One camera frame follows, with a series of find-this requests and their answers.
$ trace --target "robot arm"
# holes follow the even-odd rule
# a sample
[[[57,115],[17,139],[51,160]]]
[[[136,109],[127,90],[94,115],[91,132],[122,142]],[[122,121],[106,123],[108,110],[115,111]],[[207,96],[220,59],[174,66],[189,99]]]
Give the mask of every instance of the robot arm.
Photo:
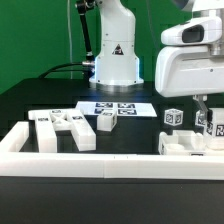
[[[101,51],[95,59],[90,87],[128,91],[141,87],[139,59],[134,52],[135,17],[120,0],[81,0],[84,9],[98,6],[101,16]]]
[[[173,1],[200,17],[162,33],[162,42],[170,46],[158,55],[156,89],[165,97],[192,95],[206,124],[206,145],[223,149],[224,138],[211,133],[218,133],[216,124],[223,123],[224,109],[208,110],[204,101],[207,94],[224,92],[224,0]]]

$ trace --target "white box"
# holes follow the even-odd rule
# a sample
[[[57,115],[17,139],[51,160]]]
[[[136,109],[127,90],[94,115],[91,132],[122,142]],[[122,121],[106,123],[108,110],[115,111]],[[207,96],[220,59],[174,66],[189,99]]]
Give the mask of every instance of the white box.
[[[177,126],[183,123],[183,111],[177,109],[165,110],[164,123]]]
[[[97,117],[97,130],[112,131],[117,123],[117,113],[114,110],[103,110]]]

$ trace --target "table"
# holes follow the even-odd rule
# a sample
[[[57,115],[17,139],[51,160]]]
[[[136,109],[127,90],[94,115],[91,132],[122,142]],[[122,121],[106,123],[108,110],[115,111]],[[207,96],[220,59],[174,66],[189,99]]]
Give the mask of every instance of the table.
[[[207,105],[223,107],[223,99],[210,96]],[[114,95],[89,89],[84,80],[25,79],[0,96],[0,136],[28,120],[29,110],[73,108],[77,101],[152,103],[158,115],[119,117],[107,134],[96,131],[96,117],[87,116],[97,135],[94,154],[158,155],[158,134],[173,130],[163,122],[165,109],[184,111],[184,123],[175,129],[202,131],[194,127],[197,108],[191,97],[163,98],[150,82],[142,91]],[[31,138],[23,151],[37,152],[30,123]],[[67,134],[59,135],[59,153],[78,154]],[[223,196],[224,183],[216,180],[2,176],[0,219],[3,224],[223,223]]]

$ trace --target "white plastic part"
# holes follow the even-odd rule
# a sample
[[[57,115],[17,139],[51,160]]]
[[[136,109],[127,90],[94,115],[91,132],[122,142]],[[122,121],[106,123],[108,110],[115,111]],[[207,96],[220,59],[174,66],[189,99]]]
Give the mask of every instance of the white plastic part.
[[[57,153],[57,136],[48,111],[35,111],[35,128],[40,153]]]
[[[195,0],[192,11],[195,12],[195,11],[223,9],[223,8],[224,8],[224,0]]]
[[[208,46],[165,47],[156,65],[156,90],[165,97],[224,92],[222,57]]]
[[[164,123],[172,126],[181,125],[183,123],[183,111],[177,109],[165,110]]]
[[[0,142],[0,153],[19,152],[29,137],[29,123],[17,122]]]
[[[96,150],[96,134],[78,109],[29,111],[29,119],[35,120],[39,152],[56,153],[55,131],[64,130],[71,131],[79,151]]]
[[[117,124],[117,113],[114,110],[104,110],[97,117],[97,130],[112,131]]]
[[[223,157],[2,153],[0,176],[224,180]]]
[[[183,42],[182,36],[186,29],[200,25],[204,29],[204,37],[201,42],[186,43]],[[200,17],[193,18],[190,21],[174,26],[162,32],[161,40],[165,45],[200,45],[213,43],[222,36],[222,20],[220,17]]]
[[[134,52],[135,16],[120,0],[96,0],[101,15],[101,52],[95,60],[90,84],[133,86],[142,84],[139,59]]]
[[[96,150],[96,134],[79,110],[68,110],[67,120],[79,151]]]
[[[193,131],[175,130],[173,135],[168,136],[162,132],[159,136],[159,153],[161,155],[203,156],[205,155],[203,135]]]

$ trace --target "green wall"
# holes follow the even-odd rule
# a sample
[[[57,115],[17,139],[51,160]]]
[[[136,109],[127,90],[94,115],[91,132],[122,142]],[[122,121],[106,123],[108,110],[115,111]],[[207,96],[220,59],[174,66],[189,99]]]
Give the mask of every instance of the green wall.
[[[190,13],[179,11],[171,0],[121,0],[136,15],[136,54],[141,76],[154,79],[161,32],[186,21]],[[147,11],[150,5],[151,29]],[[73,59],[85,58],[79,16],[71,0]],[[38,77],[47,69],[69,62],[66,0],[0,0],[0,93],[24,78]],[[87,14],[95,55],[100,51],[100,17],[97,9]],[[49,77],[70,78],[70,73]],[[73,78],[82,78],[74,73]]]

